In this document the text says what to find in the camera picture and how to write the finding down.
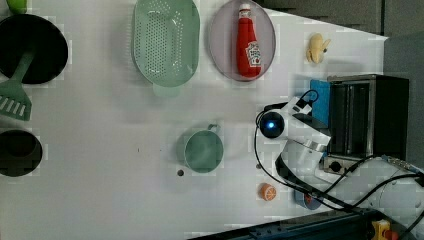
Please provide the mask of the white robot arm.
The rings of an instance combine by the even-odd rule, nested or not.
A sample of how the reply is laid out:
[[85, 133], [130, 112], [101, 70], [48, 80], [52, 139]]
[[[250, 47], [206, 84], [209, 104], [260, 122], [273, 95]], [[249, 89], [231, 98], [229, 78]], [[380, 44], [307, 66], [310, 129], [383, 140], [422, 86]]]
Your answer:
[[271, 104], [257, 117], [258, 136], [282, 146], [275, 172], [284, 183], [341, 210], [368, 205], [423, 237], [423, 170], [397, 157], [358, 159], [325, 153], [331, 135], [309, 115], [311, 107], [294, 97]]

